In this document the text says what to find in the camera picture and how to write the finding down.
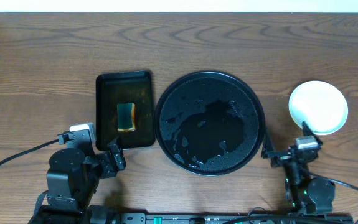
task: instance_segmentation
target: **black cable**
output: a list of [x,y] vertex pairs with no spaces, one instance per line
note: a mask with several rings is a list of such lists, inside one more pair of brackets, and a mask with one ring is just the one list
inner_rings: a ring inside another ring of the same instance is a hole
[[35,148],[28,149],[28,150],[26,150],[26,151],[24,151],[24,152],[20,152],[20,153],[18,153],[18,154],[15,154],[15,155],[13,155],[13,156],[10,156],[10,157],[8,157],[8,158],[5,158],[5,159],[3,159],[2,161],[0,161],[0,165],[3,165],[3,164],[5,164],[6,162],[9,162],[10,160],[15,159],[15,158],[17,158],[17,157],[20,157],[20,156],[23,156],[23,155],[28,154],[28,153],[30,153],[30,152],[36,151],[36,150],[41,149],[41,148],[43,148],[43,147],[46,147],[46,146],[48,146],[48,145],[54,144],[54,143],[56,143],[56,142],[58,142],[58,141],[59,141],[58,139],[53,140],[53,141],[49,141],[49,142],[47,142],[47,143],[45,143],[45,144],[41,144],[40,146],[36,146]]
[[305,173],[307,173],[307,174],[309,174],[309,175],[313,175],[313,176],[315,176],[315,177],[324,178],[324,179],[327,179],[327,180],[329,180],[330,182],[333,182],[333,183],[335,183],[335,184],[339,184],[339,185],[342,185],[342,186],[345,186],[345,187],[349,187],[349,188],[351,188],[351,189],[353,189],[353,190],[358,191],[358,187],[356,187],[356,186],[354,186],[354,185],[351,185],[351,184],[348,184],[348,183],[345,183],[345,182],[342,182],[342,181],[339,181],[339,180],[330,179],[330,178],[327,178],[327,177],[324,177],[324,176],[321,176],[321,175],[318,175],[318,174],[314,174],[314,173],[312,173],[312,172],[306,170],[306,169],[303,168],[303,167],[300,167],[300,168],[301,168],[301,170],[302,170],[303,172],[305,172]]
[[249,221],[256,221],[256,220],[272,220],[276,222],[280,221],[295,221],[300,223],[312,223],[312,224],[340,224],[338,222],[332,222],[323,220],[321,218],[309,218],[309,217],[295,217],[295,216],[288,216],[288,215],[257,215],[252,217],[243,217],[243,218],[236,218],[234,220],[227,221],[223,224],[236,224],[240,222],[249,222]]
[[262,208],[262,207],[255,207],[255,208],[253,208],[253,209],[251,209],[251,211],[248,213],[248,217],[252,214],[252,212],[254,211],[254,210],[256,210],[256,209],[262,209],[262,210],[264,210],[265,212],[266,212],[266,214],[268,214],[267,213],[267,211],[266,211],[266,209],[264,209],[264,208]]

